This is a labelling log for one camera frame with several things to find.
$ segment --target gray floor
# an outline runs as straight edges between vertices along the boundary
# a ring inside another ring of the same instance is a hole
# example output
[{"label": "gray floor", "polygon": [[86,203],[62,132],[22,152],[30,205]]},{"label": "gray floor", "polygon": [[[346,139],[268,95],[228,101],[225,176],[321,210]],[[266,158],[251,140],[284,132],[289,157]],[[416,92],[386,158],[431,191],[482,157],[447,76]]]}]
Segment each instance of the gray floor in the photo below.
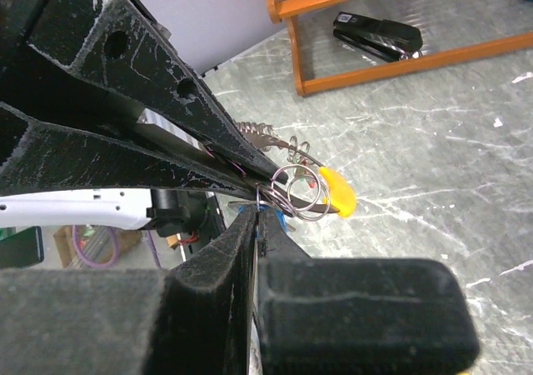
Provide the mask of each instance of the gray floor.
[{"label": "gray floor", "polygon": [[[376,64],[330,35],[339,9],[303,21],[308,71]],[[533,5],[518,0],[360,0],[342,9],[416,24],[429,52],[533,29]],[[293,223],[291,236],[312,256],[445,263],[483,342],[473,373],[533,372],[532,49],[298,97],[282,32],[207,83],[237,121],[308,140],[355,188],[353,217]]]}]

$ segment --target coil spring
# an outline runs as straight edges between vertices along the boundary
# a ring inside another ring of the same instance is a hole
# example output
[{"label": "coil spring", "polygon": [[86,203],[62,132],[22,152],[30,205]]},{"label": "coil spring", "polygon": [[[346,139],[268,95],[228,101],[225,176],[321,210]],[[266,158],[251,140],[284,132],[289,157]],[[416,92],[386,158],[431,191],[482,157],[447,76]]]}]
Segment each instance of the coil spring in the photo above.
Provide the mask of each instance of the coil spring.
[{"label": "coil spring", "polygon": [[[272,125],[268,125],[264,122],[257,123],[257,122],[237,122],[237,129],[241,133],[257,133],[259,135],[268,135],[273,136],[274,138],[279,138],[276,131],[274,130],[274,127]],[[263,152],[270,151],[271,146],[267,146],[262,148],[261,150]]]}]

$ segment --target yellow plastic piece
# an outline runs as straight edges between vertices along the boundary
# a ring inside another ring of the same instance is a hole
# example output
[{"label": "yellow plastic piece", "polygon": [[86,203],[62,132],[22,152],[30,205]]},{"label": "yellow plastic piece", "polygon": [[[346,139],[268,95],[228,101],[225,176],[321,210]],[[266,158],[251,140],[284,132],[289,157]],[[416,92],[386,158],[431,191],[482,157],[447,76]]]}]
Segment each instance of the yellow plastic piece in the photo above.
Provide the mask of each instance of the yellow plastic piece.
[{"label": "yellow plastic piece", "polygon": [[340,173],[331,168],[320,167],[320,174],[324,177],[330,189],[331,205],[339,210],[338,214],[341,217],[350,217],[356,211],[357,205],[357,198],[353,189]]}]

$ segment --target white plastic part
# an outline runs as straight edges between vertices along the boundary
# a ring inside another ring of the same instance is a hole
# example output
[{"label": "white plastic part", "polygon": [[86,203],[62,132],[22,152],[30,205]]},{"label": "white plastic part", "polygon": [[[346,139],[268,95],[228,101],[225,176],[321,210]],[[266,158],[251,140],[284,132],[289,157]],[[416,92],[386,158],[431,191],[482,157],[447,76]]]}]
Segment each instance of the white plastic part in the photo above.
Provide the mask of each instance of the white plastic part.
[{"label": "white plastic part", "polygon": [[150,222],[150,189],[86,189],[0,197],[0,228],[103,225],[139,229]]}]

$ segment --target metal ring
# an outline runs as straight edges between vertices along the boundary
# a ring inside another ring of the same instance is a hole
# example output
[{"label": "metal ring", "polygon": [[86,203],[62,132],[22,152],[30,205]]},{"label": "metal ring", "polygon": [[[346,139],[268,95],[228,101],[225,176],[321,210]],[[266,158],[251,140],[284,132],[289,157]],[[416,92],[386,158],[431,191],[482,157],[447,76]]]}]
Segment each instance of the metal ring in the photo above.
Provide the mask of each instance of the metal ring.
[{"label": "metal ring", "polygon": [[295,217],[297,212],[290,201],[287,200],[285,196],[279,193],[275,188],[269,185],[260,185],[262,193],[270,198],[271,202],[276,205],[280,210],[283,211],[289,217]]},{"label": "metal ring", "polygon": [[[305,166],[305,165],[301,165],[301,164],[288,164],[284,167],[281,167],[279,168],[275,173],[274,175],[272,175],[272,183],[271,183],[271,188],[273,189],[274,188],[274,182],[276,181],[277,177],[279,176],[279,174],[281,172],[284,172],[286,171],[287,169],[291,169],[291,168],[303,168],[305,169],[306,171],[308,171],[311,176],[313,176],[313,178],[315,179],[316,181],[316,196],[315,198],[313,199],[312,202],[310,202],[308,205],[306,205],[305,207],[301,207],[301,208],[294,208],[295,211],[298,213],[302,213],[302,212],[305,212],[305,211],[308,211],[309,209],[313,208],[315,206],[316,203],[318,203],[318,199],[320,198],[320,194],[322,192],[321,190],[321,182],[320,182],[320,178],[318,177],[318,175],[316,175],[316,173],[310,169],[309,167]],[[287,190],[286,190],[286,194],[287,194],[287,200],[289,201],[289,203],[292,205],[292,202],[291,202],[291,187],[292,185],[294,184],[295,180],[292,179],[291,182],[289,183],[289,185],[287,186]]]},{"label": "metal ring", "polygon": [[318,177],[318,175],[316,175],[316,173],[314,171],[312,171],[311,169],[306,169],[306,171],[309,171],[309,173],[311,173],[311,175],[307,174],[307,173],[303,173],[302,175],[298,176],[298,177],[294,177],[290,182],[289,184],[286,186],[286,195],[287,195],[287,200],[289,200],[289,202],[291,202],[291,190],[292,190],[292,187],[294,186],[294,184],[301,180],[301,179],[312,179],[316,182],[316,185],[317,185],[317,190],[316,190],[316,196],[315,196],[315,199],[310,202],[307,206],[305,207],[302,207],[302,208],[294,208],[295,211],[298,213],[303,213],[305,211],[309,211],[311,210],[313,207],[316,206],[316,204],[318,203],[318,200],[320,199],[320,194],[321,194],[321,189],[324,187],[324,183],[321,182],[321,179]]},{"label": "metal ring", "polygon": [[[307,174],[302,174],[299,178],[307,178],[307,179],[311,179],[312,176],[310,175],[307,175]],[[309,223],[313,223],[315,221],[318,221],[319,219],[323,219],[328,213],[329,213],[329,210],[330,210],[330,207],[331,207],[331,194],[330,194],[330,190],[329,188],[327,187],[327,185],[322,181],[320,180],[320,182],[322,187],[324,188],[324,194],[326,195],[326,208],[324,210],[324,212],[316,217],[308,217],[308,216],[305,216],[303,213],[299,212],[296,217],[297,218],[300,218],[302,221],[307,221]]]}]

